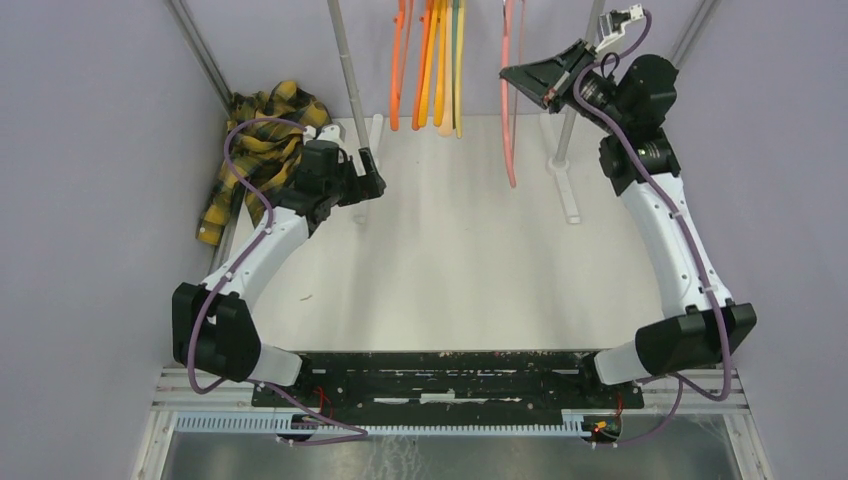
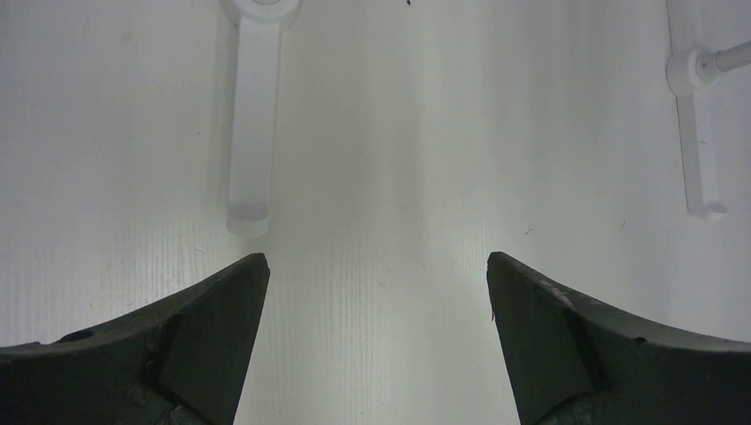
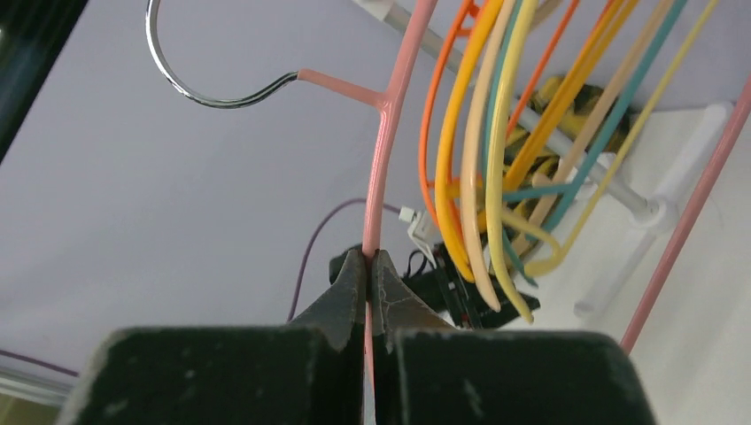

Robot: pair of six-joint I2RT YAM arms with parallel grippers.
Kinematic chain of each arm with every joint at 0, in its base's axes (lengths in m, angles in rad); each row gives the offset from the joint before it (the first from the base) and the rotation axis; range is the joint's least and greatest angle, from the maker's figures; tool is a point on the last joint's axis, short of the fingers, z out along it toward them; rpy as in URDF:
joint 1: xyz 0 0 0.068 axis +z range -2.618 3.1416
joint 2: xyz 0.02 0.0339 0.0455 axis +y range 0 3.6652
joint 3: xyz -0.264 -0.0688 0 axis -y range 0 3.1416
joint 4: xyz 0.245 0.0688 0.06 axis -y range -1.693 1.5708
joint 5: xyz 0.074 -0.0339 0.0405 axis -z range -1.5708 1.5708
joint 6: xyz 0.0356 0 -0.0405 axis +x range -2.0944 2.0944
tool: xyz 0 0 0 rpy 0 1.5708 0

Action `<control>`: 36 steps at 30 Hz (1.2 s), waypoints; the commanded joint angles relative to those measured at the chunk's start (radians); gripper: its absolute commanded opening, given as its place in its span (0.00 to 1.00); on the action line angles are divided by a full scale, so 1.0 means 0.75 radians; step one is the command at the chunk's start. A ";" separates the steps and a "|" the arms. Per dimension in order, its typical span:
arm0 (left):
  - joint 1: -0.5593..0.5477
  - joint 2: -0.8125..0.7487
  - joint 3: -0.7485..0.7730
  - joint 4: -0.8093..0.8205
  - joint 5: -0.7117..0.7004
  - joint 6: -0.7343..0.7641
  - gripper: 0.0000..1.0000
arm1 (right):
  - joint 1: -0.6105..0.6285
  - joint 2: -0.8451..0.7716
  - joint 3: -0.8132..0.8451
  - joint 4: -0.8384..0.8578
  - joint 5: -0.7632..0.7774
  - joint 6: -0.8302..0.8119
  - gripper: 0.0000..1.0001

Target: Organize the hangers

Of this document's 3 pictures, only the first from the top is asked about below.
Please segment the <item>orange hanger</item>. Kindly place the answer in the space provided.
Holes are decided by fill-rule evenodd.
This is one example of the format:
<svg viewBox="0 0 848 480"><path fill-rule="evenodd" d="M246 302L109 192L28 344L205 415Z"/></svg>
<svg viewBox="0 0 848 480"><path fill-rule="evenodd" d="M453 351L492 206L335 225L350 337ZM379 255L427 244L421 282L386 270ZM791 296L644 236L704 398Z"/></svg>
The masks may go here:
<svg viewBox="0 0 848 480"><path fill-rule="evenodd" d="M416 90L415 90L415 99L412 108L412 122L411 128L413 131L417 131L421 128L420 120L419 120L419 111L422 103L422 95L427 87L424 86L424 80L426 76L426 65L427 65L427 51L428 51L428 43L430 36L430 23L431 23L431 15L432 9L434 5L434 0L426 0L425 1L425 10L420 17L420 21L422 22L422 30L421 30L421 42L420 42L420 58L419 65L417 71L417 81L416 81Z"/></svg>
<svg viewBox="0 0 848 480"><path fill-rule="evenodd" d="M400 106L414 4L414 0L398 0L397 13L393 18L394 33L389 84L389 127L392 131L399 130Z"/></svg>

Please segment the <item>amber yellow hanger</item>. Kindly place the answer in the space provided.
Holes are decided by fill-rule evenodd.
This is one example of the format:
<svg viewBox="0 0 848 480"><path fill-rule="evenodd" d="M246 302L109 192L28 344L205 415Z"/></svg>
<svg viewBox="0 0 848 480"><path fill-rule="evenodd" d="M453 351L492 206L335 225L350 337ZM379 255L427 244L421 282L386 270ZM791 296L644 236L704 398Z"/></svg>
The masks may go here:
<svg viewBox="0 0 848 480"><path fill-rule="evenodd" d="M434 1L432 15L431 15L431 23L430 23L430 36L428 43L428 51L427 51L427 65L426 65L426 76L424 80L424 86L427 87L427 90L424 91L422 95L422 103L419 111L419 120L421 124L421 128L423 128L428 119L428 110L429 110L429 97L431 91L431 79L432 79L432 70L433 70L433 60L434 60L434 50L435 50L435 42L438 33L438 21L437 21L437 7L436 1Z"/></svg>

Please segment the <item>pink hanger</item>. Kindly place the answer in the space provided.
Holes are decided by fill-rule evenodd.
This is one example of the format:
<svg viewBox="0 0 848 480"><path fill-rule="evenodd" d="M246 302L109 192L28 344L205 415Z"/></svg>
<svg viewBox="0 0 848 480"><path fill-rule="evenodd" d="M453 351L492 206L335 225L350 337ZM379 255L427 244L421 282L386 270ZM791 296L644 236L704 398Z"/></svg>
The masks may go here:
<svg viewBox="0 0 848 480"><path fill-rule="evenodd" d="M506 68L510 65L513 34L517 33L518 57L523 55L524 31L525 31L525 1L503 1L502 2L502 37L500 67ZM513 100L509 97L509 86L506 80L500 79L500 101L501 101L501 133L504 164L508 183L511 189L517 186L515 174L515 127L517 116L517 96Z"/></svg>

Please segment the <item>pale yellow hanger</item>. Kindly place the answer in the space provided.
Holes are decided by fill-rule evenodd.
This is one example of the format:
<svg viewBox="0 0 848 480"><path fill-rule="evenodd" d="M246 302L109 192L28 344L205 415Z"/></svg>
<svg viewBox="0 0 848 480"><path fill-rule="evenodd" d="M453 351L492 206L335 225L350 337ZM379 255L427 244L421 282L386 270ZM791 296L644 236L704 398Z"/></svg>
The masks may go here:
<svg viewBox="0 0 848 480"><path fill-rule="evenodd" d="M454 73L453 73L453 120L456 137L463 137L462 94L463 94L463 60L465 46L465 23L467 1L458 0L454 3L455 32L454 32Z"/></svg>

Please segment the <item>teal hanger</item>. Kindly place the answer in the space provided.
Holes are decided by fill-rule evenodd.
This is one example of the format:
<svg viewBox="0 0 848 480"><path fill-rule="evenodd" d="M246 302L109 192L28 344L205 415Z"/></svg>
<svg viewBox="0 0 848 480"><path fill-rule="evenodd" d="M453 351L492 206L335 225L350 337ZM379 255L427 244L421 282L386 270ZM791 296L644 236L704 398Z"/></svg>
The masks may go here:
<svg viewBox="0 0 848 480"><path fill-rule="evenodd" d="M451 32L451 48L453 50L457 49L458 45L458 25L459 25L459 0L452 0L450 13L451 13L451 23L450 23L450 32Z"/></svg>

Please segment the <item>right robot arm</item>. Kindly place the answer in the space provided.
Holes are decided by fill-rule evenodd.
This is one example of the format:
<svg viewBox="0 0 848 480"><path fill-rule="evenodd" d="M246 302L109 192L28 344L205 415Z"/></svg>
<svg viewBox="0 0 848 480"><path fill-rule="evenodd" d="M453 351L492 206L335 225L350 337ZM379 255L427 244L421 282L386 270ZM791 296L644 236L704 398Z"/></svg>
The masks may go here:
<svg viewBox="0 0 848 480"><path fill-rule="evenodd" d="M645 54L621 78L585 41L548 59L504 67L501 80L550 113L568 106L606 132L599 161L630 213L652 263L661 320L592 357L577 382L580 400L602 408L618 384L704 366L731 369L732 355L757 323L715 271L691 217L682 169L663 123L677 99L677 68Z"/></svg>

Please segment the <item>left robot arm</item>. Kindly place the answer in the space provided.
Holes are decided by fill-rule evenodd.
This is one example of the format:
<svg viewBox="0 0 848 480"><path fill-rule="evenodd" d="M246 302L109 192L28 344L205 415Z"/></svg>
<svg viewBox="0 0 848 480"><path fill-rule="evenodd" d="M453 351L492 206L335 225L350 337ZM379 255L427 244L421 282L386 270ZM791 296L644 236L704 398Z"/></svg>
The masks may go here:
<svg viewBox="0 0 848 480"><path fill-rule="evenodd" d="M326 136L306 141L292 180L242 247L201 283L182 283L174 291L174 359L233 382L276 384L288 405L307 404L315 382L301 371L303 358L263 342L251 310L333 208L379 198L385 188L370 148L351 150Z"/></svg>

